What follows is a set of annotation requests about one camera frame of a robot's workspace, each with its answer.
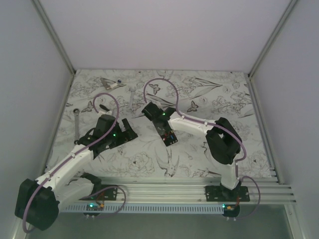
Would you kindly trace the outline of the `black fuse box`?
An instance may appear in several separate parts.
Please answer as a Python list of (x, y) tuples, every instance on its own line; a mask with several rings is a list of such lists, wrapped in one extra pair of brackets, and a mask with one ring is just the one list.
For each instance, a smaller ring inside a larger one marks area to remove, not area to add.
[(166, 131), (163, 135), (160, 136), (163, 143), (166, 147), (171, 146), (178, 142), (176, 135), (173, 130)]

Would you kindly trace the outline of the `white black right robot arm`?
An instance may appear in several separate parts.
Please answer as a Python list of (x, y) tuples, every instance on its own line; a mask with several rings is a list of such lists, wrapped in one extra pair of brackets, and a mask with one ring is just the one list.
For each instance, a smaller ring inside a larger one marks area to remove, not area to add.
[(142, 109), (142, 114), (153, 123), (166, 146), (177, 142), (176, 131), (205, 138), (211, 157), (217, 161), (217, 169), (221, 175), (222, 198), (230, 202), (238, 197), (239, 176), (235, 157), (240, 151), (246, 155), (246, 150), (242, 139), (227, 119), (194, 118), (172, 107), (163, 110), (152, 102)]

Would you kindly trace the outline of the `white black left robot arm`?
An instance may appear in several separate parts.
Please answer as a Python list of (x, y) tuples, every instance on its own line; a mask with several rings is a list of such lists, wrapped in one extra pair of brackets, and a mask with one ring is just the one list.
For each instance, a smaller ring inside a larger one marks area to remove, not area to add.
[(76, 141), (74, 148), (61, 162), (35, 180), (24, 180), (19, 187), (15, 216), (25, 224), (44, 231), (55, 222), (60, 211), (73, 201), (98, 199), (102, 188), (96, 176), (84, 173), (80, 179), (71, 179), (80, 168), (103, 151), (138, 137), (127, 119), (123, 119), (122, 123), (124, 130), (121, 130), (115, 117), (100, 116), (96, 126)]

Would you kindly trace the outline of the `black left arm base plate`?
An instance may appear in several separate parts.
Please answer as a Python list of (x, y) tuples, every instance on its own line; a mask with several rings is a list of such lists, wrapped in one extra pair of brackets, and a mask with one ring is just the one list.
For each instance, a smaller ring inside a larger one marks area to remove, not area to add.
[(93, 201), (115, 201), (117, 199), (118, 187), (116, 185), (102, 184), (94, 186), (88, 196), (82, 197), (80, 200)]

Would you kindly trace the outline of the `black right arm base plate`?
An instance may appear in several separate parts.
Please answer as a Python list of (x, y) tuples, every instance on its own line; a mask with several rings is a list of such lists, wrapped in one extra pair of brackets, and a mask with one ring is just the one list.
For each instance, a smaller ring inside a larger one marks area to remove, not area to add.
[(230, 190), (221, 184), (219, 186), (205, 186), (205, 196), (207, 202), (249, 202), (250, 196), (248, 187), (238, 184), (233, 190)]

